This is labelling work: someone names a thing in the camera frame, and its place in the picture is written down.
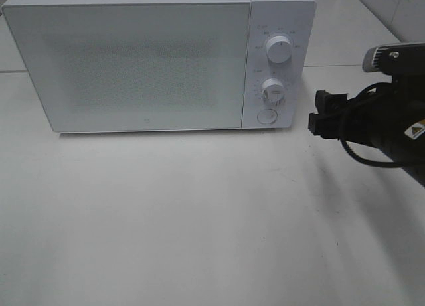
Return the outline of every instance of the black cable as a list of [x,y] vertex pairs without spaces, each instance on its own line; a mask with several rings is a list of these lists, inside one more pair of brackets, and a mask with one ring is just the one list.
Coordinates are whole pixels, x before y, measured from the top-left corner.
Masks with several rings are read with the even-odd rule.
[[345,128],[347,127],[347,120],[350,116],[351,111],[353,110],[353,108],[358,107],[360,104],[363,104],[364,102],[369,102],[371,99],[376,99],[377,97],[383,96],[383,94],[375,94],[373,96],[368,96],[368,98],[365,98],[364,100],[361,100],[363,96],[369,95],[371,90],[376,89],[377,87],[382,85],[388,86],[391,84],[386,82],[385,83],[379,82],[379,83],[367,86],[356,96],[356,98],[351,100],[350,104],[347,106],[347,109],[343,112],[343,115],[341,117],[341,122],[339,124],[339,140],[341,141],[341,144],[344,150],[346,150],[346,152],[357,162],[360,162],[364,165],[368,165],[371,167],[403,168],[403,167],[412,167],[415,165],[425,165],[425,160],[423,159],[410,160],[410,161],[397,161],[397,162],[382,162],[382,161],[368,160],[356,154],[348,145],[347,140],[345,138]]

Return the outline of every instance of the timer knob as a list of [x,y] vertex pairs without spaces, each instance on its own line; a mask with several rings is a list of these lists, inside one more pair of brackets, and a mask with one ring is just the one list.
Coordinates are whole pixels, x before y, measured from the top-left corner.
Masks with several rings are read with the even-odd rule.
[[277,78],[269,78],[262,84],[263,98],[269,102],[278,102],[285,96],[285,88]]
[[266,43],[267,57],[270,62],[281,64],[292,55],[292,42],[285,35],[276,35]]

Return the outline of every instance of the white countertop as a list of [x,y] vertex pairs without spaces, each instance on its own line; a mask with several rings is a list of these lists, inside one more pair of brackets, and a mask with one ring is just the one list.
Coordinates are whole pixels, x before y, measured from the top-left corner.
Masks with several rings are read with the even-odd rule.
[[423,187],[307,130],[316,90],[389,79],[358,65],[396,39],[317,1],[289,130],[58,135],[0,42],[0,305],[424,305]]

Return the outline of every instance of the microwave door glass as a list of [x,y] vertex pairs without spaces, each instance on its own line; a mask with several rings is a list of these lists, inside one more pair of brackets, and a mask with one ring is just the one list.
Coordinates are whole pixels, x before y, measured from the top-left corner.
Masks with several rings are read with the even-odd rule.
[[5,10],[55,131],[241,126],[249,3]]

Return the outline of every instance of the yellow warning sticker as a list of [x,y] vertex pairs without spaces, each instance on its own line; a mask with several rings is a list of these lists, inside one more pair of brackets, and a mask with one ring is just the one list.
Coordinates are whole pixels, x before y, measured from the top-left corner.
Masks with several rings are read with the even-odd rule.
[[422,121],[416,122],[414,125],[411,125],[404,132],[405,135],[407,135],[409,138],[413,140],[418,139],[423,133],[425,133],[425,119]]

